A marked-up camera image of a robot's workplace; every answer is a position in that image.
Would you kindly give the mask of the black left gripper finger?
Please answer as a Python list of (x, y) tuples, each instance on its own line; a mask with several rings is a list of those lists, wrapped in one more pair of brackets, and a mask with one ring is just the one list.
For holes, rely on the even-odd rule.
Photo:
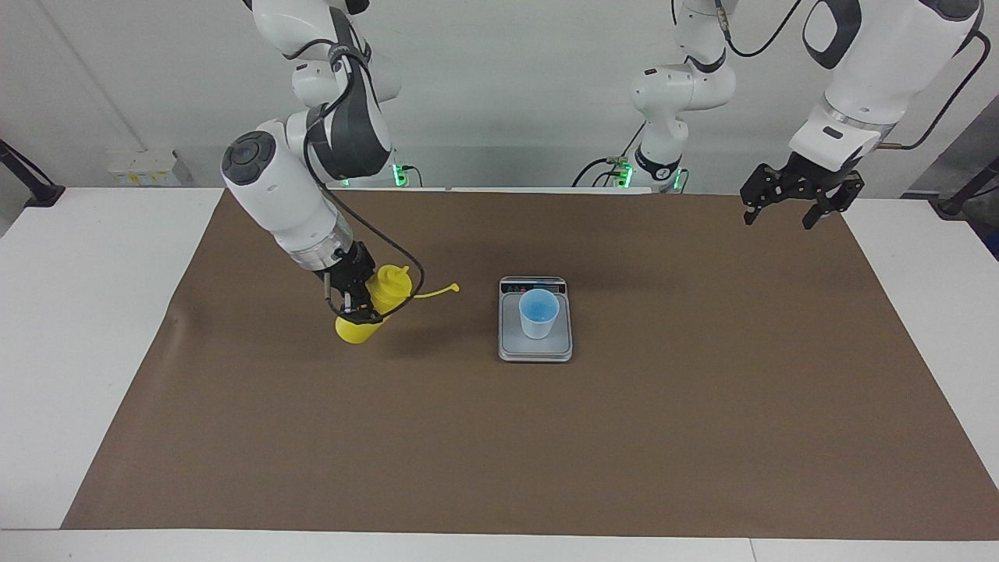
[(740, 188), (740, 198), (745, 206), (743, 221), (747, 226), (752, 226), (763, 208), (787, 199), (784, 171), (759, 164)]
[(828, 215), (848, 210), (864, 186), (865, 182), (860, 173), (847, 174), (836, 186), (807, 183), (804, 193), (814, 203), (802, 218), (804, 229), (812, 229)]

